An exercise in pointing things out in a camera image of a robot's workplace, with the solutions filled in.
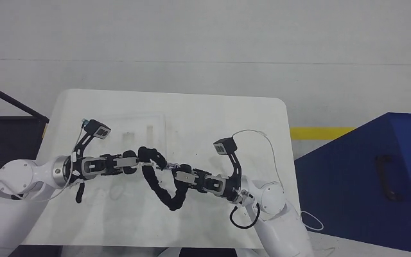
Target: blue cabinet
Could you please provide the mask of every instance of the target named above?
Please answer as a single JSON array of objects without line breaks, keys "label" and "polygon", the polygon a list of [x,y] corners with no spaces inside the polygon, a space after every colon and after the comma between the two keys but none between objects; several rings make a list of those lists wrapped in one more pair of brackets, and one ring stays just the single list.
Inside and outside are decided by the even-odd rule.
[{"label": "blue cabinet", "polygon": [[320,233],[411,251],[411,114],[386,113],[298,158],[295,171]]}]

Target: white table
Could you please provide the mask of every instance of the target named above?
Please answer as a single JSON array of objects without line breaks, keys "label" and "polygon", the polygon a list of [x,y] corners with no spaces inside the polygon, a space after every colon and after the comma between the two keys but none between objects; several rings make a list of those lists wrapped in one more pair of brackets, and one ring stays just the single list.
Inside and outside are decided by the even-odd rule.
[{"label": "white table", "polygon": [[[214,175],[230,175],[232,166],[228,157],[215,152],[213,142],[241,129],[262,130],[273,142],[286,196],[299,210],[286,107],[276,98],[71,89],[57,99],[37,160],[67,155],[82,118],[138,112],[165,115],[169,162]],[[277,181],[270,147],[260,135],[245,132],[235,140],[243,175]],[[101,153],[120,154],[110,149]],[[162,176],[162,186],[172,189],[171,175]],[[24,244],[262,248],[255,230],[230,223],[234,206],[212,194],[189,190],[183,207],[170,211],[141,172],[87,181],[81,204],[74,200],[76,190],[49,202]],[[250,223],[244,209],[234,219]]]}]

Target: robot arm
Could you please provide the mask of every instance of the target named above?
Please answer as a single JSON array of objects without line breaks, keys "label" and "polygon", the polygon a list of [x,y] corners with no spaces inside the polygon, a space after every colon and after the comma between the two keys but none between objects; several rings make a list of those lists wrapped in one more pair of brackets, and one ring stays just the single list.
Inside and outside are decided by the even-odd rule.
[{"label": "robot arm", "polygon": [[[76,196],[80,203],[85,181],[97,175],[132,174],[137,165],[152,165],[139,161],[133,151],[84,157],[91,140],[105,139],[110,129],[98,121],[83,120],[82,130],[85,135],[77,140],[70,156],[58,156],[42,166],[35,161],[14,160],[0,169],[0,257],[10,255],[23,242],[48,201],[68,186],[80,183]],[[56,189],[61,191],[52,197]]]},{"label": "robot arm", "polygon": [[[196,189],[200,193],[212,193],[245,207],[253,220],[251,225],[239,226],[235,223],[232,216],[237,206],[230,214],[230,221],[240,229],[254,226],[269,256],[314,256],[305,225],[295,208],[286,200],[280,183],[252,181],[241,175],[241,166],[234,153],[237,146],[232,137],[215,142],[214,147],[218,154],[229,156],[234,167],[234,173],[230,177],[214,176],[203,170],[191,169],[187,164],[171,164],[165,169],[171,170],[175,180],[184,183],[188,188]],[[265,218],[259,216],[260,212],[264,213]]]}]

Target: black cable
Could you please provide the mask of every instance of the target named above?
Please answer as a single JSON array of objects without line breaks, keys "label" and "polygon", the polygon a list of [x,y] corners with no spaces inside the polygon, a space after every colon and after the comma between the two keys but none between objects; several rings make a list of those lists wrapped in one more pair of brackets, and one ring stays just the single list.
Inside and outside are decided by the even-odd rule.
[{"label": "black cable", "polygon": [[253,221],[250,225],[248,225],[248,226],[240,226],[240,225],[238,225],[237,223],[234,222],[234,220],[232,219],[232,215],[233,215],[234,212],[238,209],[237,206],[234,206],[234,209],[232,209],[232,211],[231,211],[231,213],[230,213],[230,221],[231,221],[231,223],[232,223],[234,226],[238,227],[239,229],[249,229],[250,227],[256,225],[256,223],[257,223],[257,221],[258,221],[258,218],[259,218],[259,212],[260,212],[259,204],[257,203],[256,206],[257,206],[257,216],[256,216],[256,219],[254,219],[254,221]]}]

